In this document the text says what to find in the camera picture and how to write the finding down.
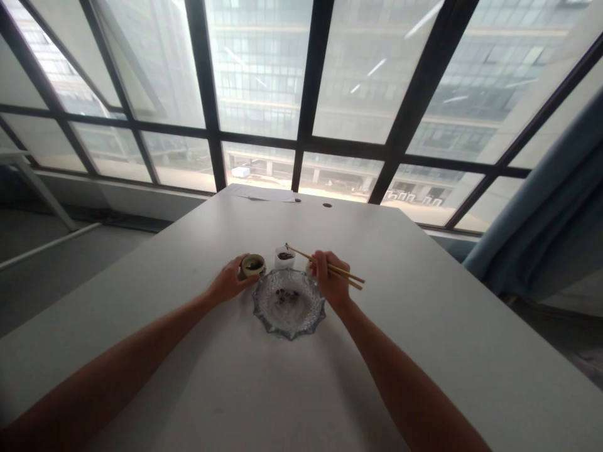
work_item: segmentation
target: chopsticks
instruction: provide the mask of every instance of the chopsticks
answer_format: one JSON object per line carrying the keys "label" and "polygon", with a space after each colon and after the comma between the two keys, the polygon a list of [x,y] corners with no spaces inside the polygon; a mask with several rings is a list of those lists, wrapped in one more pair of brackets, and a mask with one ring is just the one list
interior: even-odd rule
{"label": "chopsticks", "polygon": [[[301,254],[303,257],[305,257],[306,259],[308,259],[310,262],[316,262],[316,259],[314,259],[312,256],[310,256],[309,254],[306,254],[304,252],[299,251],[296,248],[293,248],[290,244],[285,243],[285,247],[287,247],[290,250],[295,251],[298,254]],[[350,272],[347,272],[339,267],[335,267],[334,265],[331,265],[329,263],[327,263],[327,267],[329,269],[329,273],[339,279],[343,279],[345,282],[347,282],[348,284],[350,284],[350,286],[355,287],[358,290],[362,290],[362,286],[360,284],[355,283],[354,281],[351,281],[349,278],[355,279],[356,281],[360,281],[361,283],[365,283],[366,281],[363,280],[361,277],[357,277],[353,274],[351,274]]]}

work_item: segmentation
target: glass bowl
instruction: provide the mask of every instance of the glass bowl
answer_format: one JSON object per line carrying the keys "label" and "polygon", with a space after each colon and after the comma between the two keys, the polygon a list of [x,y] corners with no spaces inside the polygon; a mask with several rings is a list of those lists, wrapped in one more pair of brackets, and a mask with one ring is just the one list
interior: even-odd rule
{"label": "glass bowl", "polygon": [[253,314],[266,332],[293,340],[311,335],[327,315],[325,298],[316,281],[304,272],[286,268],[263,276],[252,295]]}

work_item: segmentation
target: blue curtain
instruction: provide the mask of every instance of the blue curtain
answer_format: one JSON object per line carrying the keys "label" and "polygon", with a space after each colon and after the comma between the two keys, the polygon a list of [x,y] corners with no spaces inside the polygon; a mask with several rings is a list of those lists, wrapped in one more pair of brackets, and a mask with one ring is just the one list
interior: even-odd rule
{"label": "blue curtain", "polygon": [[463,265],[495,294],[530,298],[535,281],[546,279],[544,264],[567,254],[585,234],[603,235],[602,215],[603,89],[530,173]]}

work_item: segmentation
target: white paper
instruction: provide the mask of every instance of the white paper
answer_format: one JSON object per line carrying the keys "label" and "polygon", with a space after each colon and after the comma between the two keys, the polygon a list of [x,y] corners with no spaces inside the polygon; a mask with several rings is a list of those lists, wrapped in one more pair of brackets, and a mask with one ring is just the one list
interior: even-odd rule
{"label": "white paper", "polygon": [[241,196],[250,200],[295,202],[292,190],[279,190],[277,188],[255,187],[243,184],[230,184],[220,193],[232,196]]}

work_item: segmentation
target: human hand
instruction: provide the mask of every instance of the human hand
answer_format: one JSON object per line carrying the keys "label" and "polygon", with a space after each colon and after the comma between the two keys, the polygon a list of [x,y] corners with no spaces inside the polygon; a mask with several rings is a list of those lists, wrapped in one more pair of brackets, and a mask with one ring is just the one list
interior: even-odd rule
{"label": "human hand", "polygon": [[316,251],[312,255],[316,259],[310,263],[312,276],[318,281],[318,288],[325,296],[333,309],[345,306],[350,301],[349,284],[343,279],[329,274],[327,263],[339,267],[345,271],[350,271],[350,265],[340,260],[333,252]]}
{"label": "human hand", "polygon": [[248,255],[249,253],[241,254],[226,264],[205,292],[209,299],[216,303],[223,303],[259,281],[259,275],[239,281],[239,267]]}

